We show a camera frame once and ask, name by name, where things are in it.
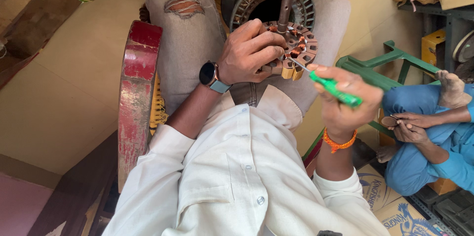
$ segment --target screwdriver handle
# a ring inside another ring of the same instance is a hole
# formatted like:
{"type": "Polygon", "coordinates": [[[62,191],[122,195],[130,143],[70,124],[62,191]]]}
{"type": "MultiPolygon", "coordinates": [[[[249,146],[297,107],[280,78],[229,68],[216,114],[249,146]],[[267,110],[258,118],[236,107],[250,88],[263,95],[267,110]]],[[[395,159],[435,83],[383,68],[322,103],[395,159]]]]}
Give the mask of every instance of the screwdriver handle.
{"type": "Polygon", "coordinates": [[[361,103],[362,103],[362,99],[357,97],[357,96],[354,96],[354,95],[351,95],[349,93],[343,93],[341,91],[339,91],[337,88],[336,88],[336,84],[337,84],[337,81],[335,81],[334,79],[332,78],[322,78],[322,77],[319,77],[317,76],[314,71],[311,71],[310,73],[310,78],[312,81],[314,82],[317,82],[321,85],[323,85],[323,87],[331,94],[333,95],[334,97],[336,97],[340,102],[342,102],[343,104],[347,105],[347,106],[350,106],[350,107],[356,107],[356,106],[359,106],[361,103]]]}

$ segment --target orange thread bracelet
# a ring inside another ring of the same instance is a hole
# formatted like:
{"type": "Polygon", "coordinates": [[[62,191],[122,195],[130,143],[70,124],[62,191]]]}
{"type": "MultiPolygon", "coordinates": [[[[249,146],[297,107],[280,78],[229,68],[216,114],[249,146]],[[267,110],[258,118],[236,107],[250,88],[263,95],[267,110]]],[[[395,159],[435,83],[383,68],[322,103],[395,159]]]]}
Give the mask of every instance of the orange thread bracelet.
{"type": "Polygon", "coordinates": [[[339,144],[333,142],[328,136],[328,129],[324,128],[323,140],[331,146],[331,153],[335,153],[338,149],[346,149],[351,146],[354,141],[356,140],[357,130],[354,130],[354,134],[352,135],[352,139],[349,142],[344,144],[339,144]]]}

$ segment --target gray jeans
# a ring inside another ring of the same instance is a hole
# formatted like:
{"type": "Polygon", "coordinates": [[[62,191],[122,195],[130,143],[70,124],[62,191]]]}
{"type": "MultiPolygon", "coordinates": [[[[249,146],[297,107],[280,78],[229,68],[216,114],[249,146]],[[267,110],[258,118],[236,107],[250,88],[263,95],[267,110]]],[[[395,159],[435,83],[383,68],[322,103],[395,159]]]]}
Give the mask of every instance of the gray jeans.
{"type": "MultiPolygon", "coordinates": [[[[218,60],[226,40],[214,0],[196,1],[200,3],[199,12],[190,16],[173,10],[170,5],[174,0],[145,0],[151,23],[163,28],[157,70],[168,114],[172,114],[198,85],[201,66],[208,60],[218,60]]],[[[318,40],[314,63],[331,66],[346,32],[350,3],[348,0],[314,1],[313,33],[318,40]]],[[[288,95],[303,116],[317,96],[307,72],[298,81],[277,76],[261,83],[237,83],[230,93],[236,105],[257,106],[268,85],[288,95]]]]}

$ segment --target left hand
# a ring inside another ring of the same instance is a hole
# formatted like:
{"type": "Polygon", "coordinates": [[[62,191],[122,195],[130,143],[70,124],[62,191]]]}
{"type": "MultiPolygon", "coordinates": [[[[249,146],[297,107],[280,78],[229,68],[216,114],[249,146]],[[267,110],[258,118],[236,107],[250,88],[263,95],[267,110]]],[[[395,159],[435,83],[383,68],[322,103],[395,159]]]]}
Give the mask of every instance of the left hand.
{"type": "Polygon", "coordinates": [[[427,143],[430,141],[426,131],[412,124],[405,124],[404,120],[397,121],[398,126],[389,127],[393,130],[397,139],[401,142],[427,143]]]}
{"type": "Polygon", "coordinates": [[[329,137],[339,144],[349,142],[354,130],[374,120],[383,91],[365,83],[359,75],[338,67],[310,64],[308,69],[315,70],[317,76],[334,79],[338,82],[336,85],[338,90],[356,95],[363,100],[360,106],[351,108],[333,97],[321,84],[314,84],[322,98],[322,118],[329,137]]]}
{"type": "Polygon", "coordinates": [[[413,112],[394,113],[394,117],[403,119],[405,124],[411,124],[420,128],[429,128],[441,124],[435,116],[429,114],[418,114],[413,112]]]}
{"type": "Polygon", "coordinates": [[[271,73],[260,68],[284,54],[286,41],[278,33],[269,32],[262,21],[254,19],[230,33],[217,61],[218,78],[224,84],[262,82],[271,73]]]}

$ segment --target pink wall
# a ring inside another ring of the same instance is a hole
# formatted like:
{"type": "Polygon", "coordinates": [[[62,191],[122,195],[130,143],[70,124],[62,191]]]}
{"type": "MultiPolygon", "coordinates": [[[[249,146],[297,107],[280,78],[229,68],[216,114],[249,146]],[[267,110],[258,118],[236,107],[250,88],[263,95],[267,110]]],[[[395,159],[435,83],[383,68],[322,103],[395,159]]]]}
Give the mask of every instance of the pink wall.
{"type": "Polygon", "coordinates": [[[0,174],[0,236],[26,236],[52,192],[0,174]]]}

